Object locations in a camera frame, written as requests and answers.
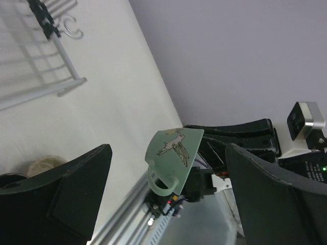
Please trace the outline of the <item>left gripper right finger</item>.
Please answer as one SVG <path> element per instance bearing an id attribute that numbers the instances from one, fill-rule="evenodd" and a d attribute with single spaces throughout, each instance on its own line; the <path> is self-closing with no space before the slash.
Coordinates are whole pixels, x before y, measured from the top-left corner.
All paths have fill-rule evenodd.
<path id="1" fill-rule="evenodd" d="M 247 244 L 326 244 L 326 184 L 228 144 L 226 163 Z"/>

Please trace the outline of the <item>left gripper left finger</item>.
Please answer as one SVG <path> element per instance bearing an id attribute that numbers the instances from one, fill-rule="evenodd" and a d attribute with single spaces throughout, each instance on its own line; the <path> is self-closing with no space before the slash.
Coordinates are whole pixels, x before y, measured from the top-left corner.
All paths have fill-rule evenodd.
<path id="1" fill-rule="evenodd" d="M 1 244 L 87 244 L 112 160 L 109 144 L 1 187 Z"/>

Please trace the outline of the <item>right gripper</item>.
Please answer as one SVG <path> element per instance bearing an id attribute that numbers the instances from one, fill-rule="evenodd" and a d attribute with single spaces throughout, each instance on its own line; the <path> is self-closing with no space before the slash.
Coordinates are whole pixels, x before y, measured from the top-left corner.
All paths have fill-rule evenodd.
<path id="1" fill-rule="evenodd" d="M 204 137 L 211 140 L 230 139 L 232 143 L 248 151 L 272 151 L 281 155 L 277 132 L 270 119 L 264 118 L 252 122 L 231 126 L 186 125 L 185 128 L 203 129 Z M 288 171 L 326 184 L 326 153 L 314 151 L 289 158 L 279 158 L 278 165 Z"/>

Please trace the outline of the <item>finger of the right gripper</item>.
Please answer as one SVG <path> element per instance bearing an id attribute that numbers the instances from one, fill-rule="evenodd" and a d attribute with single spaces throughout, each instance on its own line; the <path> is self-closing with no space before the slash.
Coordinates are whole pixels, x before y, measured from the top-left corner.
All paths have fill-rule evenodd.
<path id="1" fill-rule="evenodd" d="M 203 138 L 195 162 L 204 168 L 195 165 L 191 168 L 183 188 L 183 197 L 188 202 L 198 202 L 205 195 L 216 193 L 218 187 L 214 182 L 229 177 L 223 143 Z"/>

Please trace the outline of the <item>teal green cup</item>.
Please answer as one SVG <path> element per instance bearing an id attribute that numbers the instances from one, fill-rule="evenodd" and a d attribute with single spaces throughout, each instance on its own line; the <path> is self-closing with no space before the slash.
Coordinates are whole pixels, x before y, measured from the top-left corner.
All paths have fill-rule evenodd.
<path id="1" fill-rule="evenodd" d="M 158 131 L 145 153 L 147 181 L 162 197 L 180 195 L 196 158 L 203 129 L 177 128 Z"/>

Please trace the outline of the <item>beige speckled cup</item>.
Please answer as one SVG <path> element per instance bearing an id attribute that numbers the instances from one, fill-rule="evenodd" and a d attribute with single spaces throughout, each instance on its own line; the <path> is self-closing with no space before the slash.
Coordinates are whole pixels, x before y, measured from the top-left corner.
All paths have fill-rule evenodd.
<path id="1" fill-rule="evenodd" d="M 67 161 L 62 157 L 54 155 L 45 156 L 30 164 L 26 175 L 28 177 L 33 177 L 65 163 L 67 163 Z"/>

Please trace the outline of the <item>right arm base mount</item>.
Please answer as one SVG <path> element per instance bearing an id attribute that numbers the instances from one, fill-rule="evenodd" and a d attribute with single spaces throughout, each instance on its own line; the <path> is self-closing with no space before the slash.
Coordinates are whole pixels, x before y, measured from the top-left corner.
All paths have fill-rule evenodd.
<path id="1" fill-rule="evenodd" d="M 168 214 L 174 213 L 176 209 L 183 203 L 184 198 L 171 194 L 166 197 L 159 196 L 153 191 L 145 197 L 145 204 L 150 210 L 150 213 L 157 219 L 161 216 L 167 216 Z"/>

